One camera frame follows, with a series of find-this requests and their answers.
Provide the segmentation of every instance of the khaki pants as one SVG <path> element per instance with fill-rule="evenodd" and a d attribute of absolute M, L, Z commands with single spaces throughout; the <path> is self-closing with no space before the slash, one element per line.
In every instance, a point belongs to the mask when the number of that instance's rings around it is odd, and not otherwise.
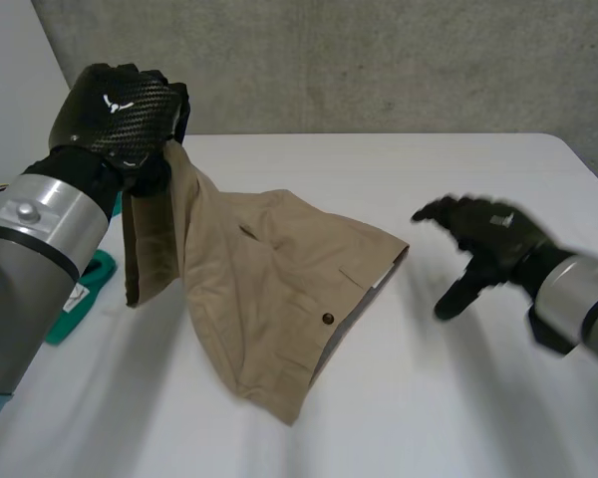
<path fill-rule="evenodd" d="M 124 197 L 128 303 L 181 278 L 195 331 L 222 381 L 291 424 L 408 245 L 289 191 L 219 192 L 174 141 L 164 156 L 169 191 Z"/>

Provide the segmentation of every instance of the gray concrete wall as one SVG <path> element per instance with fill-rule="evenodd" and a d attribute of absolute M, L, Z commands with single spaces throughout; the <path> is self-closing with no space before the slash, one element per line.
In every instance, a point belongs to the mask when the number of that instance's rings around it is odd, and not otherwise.
<path fill-rule="evenodd" d="M 189 129 L 541 131 L 598 174 L 598 0 L 34 0 L 69 84 L 184 81 Z"/>

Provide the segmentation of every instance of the carbon fiber robotic hand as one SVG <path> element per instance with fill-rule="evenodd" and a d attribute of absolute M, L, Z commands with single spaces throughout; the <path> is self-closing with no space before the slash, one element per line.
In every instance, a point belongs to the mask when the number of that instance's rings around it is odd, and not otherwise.
<path fill-rule="evenodd" d="M 585 344 L 598 356 L 598 259 L 558 247 L 520 208 L 484 198 L 446 196 L 413 222 L 432 220 L 472 259 L 435 306 L 443 321 L 459 315 L 492 286 L 511 283 L 532 301 L 536 341 L 561 354 Z"/>
<path fill-rule="evenodd" d="M 0 410 L 104 237 L 118 193 L 163 191 L 186 87 L 133 65 L 93 65 L 52 128 L 50 153 L 0 194 Z"/>

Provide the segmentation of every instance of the silver robotic arm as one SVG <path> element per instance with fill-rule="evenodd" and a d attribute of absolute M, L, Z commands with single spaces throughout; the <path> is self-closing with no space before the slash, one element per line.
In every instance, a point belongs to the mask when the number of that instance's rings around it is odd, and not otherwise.
<path fill-rule="evenodd" d="M 535 314 L 572 346 L 584 346 L 598 357 L 598 259 L 573 255 L 544 280 Z"/>
<path fill-rule="evenodd" d="M 165 142 L 183 140 L 185 86 L 93 65 L 51 131 L 50 154 L 0 193 L 0 410 L 107 232 L 116 197 L 162 191 Z"/>
<path fill-rule="evenodd" d="M 484 198 L 446 196 L 417 211 L 472 255 L 464 275 L 435 307 L 446 321 L 487 287 L 520 286 L 532 301 L 534 339 L 560 354 L 584 345 L 598 357 L 598 259 L 560 248 L 520 208 Z"/>

